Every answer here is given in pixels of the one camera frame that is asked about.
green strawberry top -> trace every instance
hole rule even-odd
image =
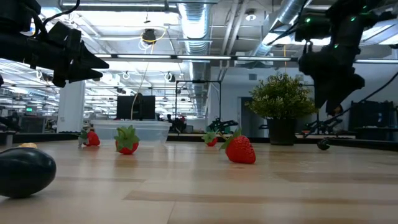
[[[86,140],[87,139],[87,132],[85,130],[81,130],[79,138]]]
[[[202,137],[206,144],[211,143],[215,138],[217,138],[217,133],[214,131],[209,131]]]
[[[238,130],[236,130],[234,132],[234,134],[232,136],[230,136],[228,139],[225,139],[224,144],[220,147],[220,149],[226,149],[228,147],[228,145],[230,144],[230,142],[234,139],[237,138],[238,136],[242,135],[242,129],[239,128]]]
[[[128,128],[120,127],[117,128],[118,135],[114,139],[118,142],[118,152],[123,148],[128,148],[132,150],[132,145],[139,142],[139,138],[136,136],[136,129],[130,125]]]

eggplant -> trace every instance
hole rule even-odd
[[[47,153],[31,147],[0,152],[0,195],[25,198],[46,188],[57,166]]]

strawberry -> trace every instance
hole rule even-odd
[[[118,135],[114,139],[116,140],[116,150],[125,155],[131,155],[139,145],[139,138],[136,136],[136,130],[132,128],[132,125],[128,128],[118,128]]]
[[[214,146],[217,143],[217,134],[213,131],[207,132],[203,137],[208,146]]]
[[[81,130],[79,135],[79,147],[84,144],[85,146],[99,146],[101,144],[100,139],[97,134],[93,130],[89,130],[86,132],[85,130]]]
[[[246,136],[242,136],[241,133],[241,129],[235,131],[222,145],[221,149],[225,149],[225,154],[232,162],[253,164],[256,161],[256,153],[250,140]]]

computer monitor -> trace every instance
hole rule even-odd
[[[118,96],[118,105],[116,108],[117,119],[131,119],[131,106],[134,96]],[[132,111],[132,119],[156,119],[155,115],[155,96],[137,96]]]

storage container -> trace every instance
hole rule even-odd
[[[95,133],[99,140],[114,140],[118,135],[117,128],[130,125],[136,129],[140,146],[158,146],[165,144],[169,128],[172,124],[161,121],[113,121],[113,120],[92,120]]]

